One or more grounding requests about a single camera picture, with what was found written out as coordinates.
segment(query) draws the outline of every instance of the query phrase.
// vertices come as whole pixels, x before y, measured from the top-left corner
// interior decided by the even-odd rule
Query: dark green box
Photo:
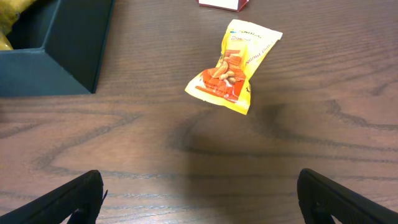
[[[94,93],[114,0],[39,0],[0,51],[0,96]]]

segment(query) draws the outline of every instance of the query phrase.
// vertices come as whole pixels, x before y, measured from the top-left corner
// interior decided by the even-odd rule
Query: peanut package
[[[247,114],[251,96],[249,80],[280,38],[281,32],[232,20],[216,67],[199,73],[185,91],[209,103]]]

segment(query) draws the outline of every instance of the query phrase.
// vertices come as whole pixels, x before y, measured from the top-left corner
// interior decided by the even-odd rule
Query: yellow object
[[[0,50],[12,50],[10,42],[6,36],[0,32]]]
[[[199,73],[185,91],[201,100],[247,114],[251,97],[249,80],[280,38],[281,32],[232,20],[216,67]]]
[[[36,0],[0,0],[0,50],[12,50],[6,36],[19,14]]]

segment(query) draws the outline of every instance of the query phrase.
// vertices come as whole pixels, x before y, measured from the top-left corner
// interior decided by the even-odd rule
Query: tabletop
[[[398,2],[116,0],[94,95],[0,99],[0,215],[88,170],[98,223],[303,223],[311,168],[398,211]],[[284,33],[247,116],[196,99],[232,19]]]

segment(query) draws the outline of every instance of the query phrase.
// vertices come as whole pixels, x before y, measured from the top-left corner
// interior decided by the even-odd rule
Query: snack bag
[[[185,91],[204,101],[247,114],[251,94],[249,79],[281,37],[281,32],[232,20],[221,44],[217,66],[199,73]]]

